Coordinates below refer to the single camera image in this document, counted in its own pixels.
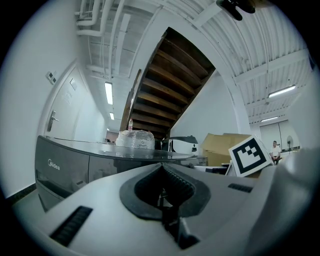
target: floor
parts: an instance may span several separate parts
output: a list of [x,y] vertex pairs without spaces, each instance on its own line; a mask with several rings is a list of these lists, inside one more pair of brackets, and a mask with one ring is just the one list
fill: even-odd
[[12,209],[20,221],[30,224],[36,224],[45,215],[37,190],[16,202]]

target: midea logo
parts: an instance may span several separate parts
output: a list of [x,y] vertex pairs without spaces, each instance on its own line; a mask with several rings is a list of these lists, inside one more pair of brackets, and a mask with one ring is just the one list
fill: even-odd
[[48,165],[50,167],[53,167],[53,168],[60,170],[60,167],[58,165],[56,165],[54,162],[52,162],[51,159],[48,159]]

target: fan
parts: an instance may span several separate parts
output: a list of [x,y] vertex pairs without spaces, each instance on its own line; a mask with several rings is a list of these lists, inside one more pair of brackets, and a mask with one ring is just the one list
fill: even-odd
[[294,139],[289,135],[288,138],[286,138],[286,143],[289,147],[289,155],[290,155],[291,146],[294,144]]

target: plastic bag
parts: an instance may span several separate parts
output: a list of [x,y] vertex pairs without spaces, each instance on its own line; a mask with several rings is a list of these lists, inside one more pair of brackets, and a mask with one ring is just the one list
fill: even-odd
[[124,130],[119,132],[115,145],[134,149],[155,149],[155,138],[151,132],[144,130]]

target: door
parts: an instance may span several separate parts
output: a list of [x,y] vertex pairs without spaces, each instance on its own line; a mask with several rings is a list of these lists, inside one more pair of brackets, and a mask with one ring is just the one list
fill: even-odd
[[80,72],[75,67],[54,99],[47,118],[44,135],[73,140],[86,93],[87,89]]

